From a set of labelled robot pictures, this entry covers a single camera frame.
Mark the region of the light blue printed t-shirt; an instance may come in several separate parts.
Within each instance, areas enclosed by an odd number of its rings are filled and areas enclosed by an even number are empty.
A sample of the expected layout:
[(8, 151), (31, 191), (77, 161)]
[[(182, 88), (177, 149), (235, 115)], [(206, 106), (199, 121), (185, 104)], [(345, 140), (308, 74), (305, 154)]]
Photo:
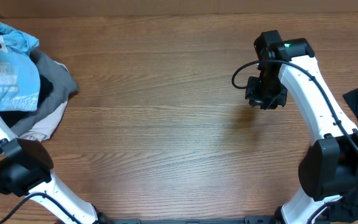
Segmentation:
[(30, 59), (39, 39), (0, 22), (0, 111), (35, 111), (40, 75)]

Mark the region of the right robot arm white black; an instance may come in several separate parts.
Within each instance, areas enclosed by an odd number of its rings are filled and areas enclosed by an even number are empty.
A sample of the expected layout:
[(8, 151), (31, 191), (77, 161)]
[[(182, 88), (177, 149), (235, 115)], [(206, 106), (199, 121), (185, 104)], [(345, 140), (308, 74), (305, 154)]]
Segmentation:
[(354, 208), (358, 191), (358, 128), (330, 92), (318, 61), (304, 38), (282, 40), (276, 31), (254, 42), (258, 77), (250, 77), (245, 98), (251, 106), (274, 110), (292, 96), (308, 129), (311, 145), (298, 166), (300, 188), (271, 216), (245, 217), (246, 223), (327, 223), (328, 210)]

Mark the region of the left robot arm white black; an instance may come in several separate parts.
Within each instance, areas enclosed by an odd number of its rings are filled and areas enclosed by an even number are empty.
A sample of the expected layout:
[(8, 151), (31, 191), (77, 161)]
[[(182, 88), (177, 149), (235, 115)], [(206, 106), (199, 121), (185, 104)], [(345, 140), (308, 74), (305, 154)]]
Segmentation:
[(0, 22), (0, 194), (33, 200), (63, 223), (109, 223), (57, 177), (42, 145), (77, 89), (36, 37)]

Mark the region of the folded black garment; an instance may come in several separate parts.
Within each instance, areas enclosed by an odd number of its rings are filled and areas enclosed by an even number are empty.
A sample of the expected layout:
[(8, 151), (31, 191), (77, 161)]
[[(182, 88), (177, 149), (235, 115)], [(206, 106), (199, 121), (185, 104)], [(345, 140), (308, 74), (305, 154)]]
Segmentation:
[[(52, 90), (52, 82), (45, 76), (40, 75), (40, 92), (37, 107), (39, 107), (49, 94), (51, 94)], [(0, 111), (0, 117), (9, 128), (13, 127), (19, 120), (25, 118), (28, 114), (30, 114), (30, 111)]]

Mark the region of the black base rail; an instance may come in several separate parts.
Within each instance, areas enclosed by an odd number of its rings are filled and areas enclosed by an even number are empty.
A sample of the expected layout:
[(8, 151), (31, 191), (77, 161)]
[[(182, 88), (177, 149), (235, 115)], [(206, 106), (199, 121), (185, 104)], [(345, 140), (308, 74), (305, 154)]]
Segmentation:
[(186, 219), (186, 220), (140, 220), (140, 219), (115, 219), (94, 223), (110, 224), (280, 224), (273, 216), (246, 216), (244, 218), (220, 218), (220, 219)]

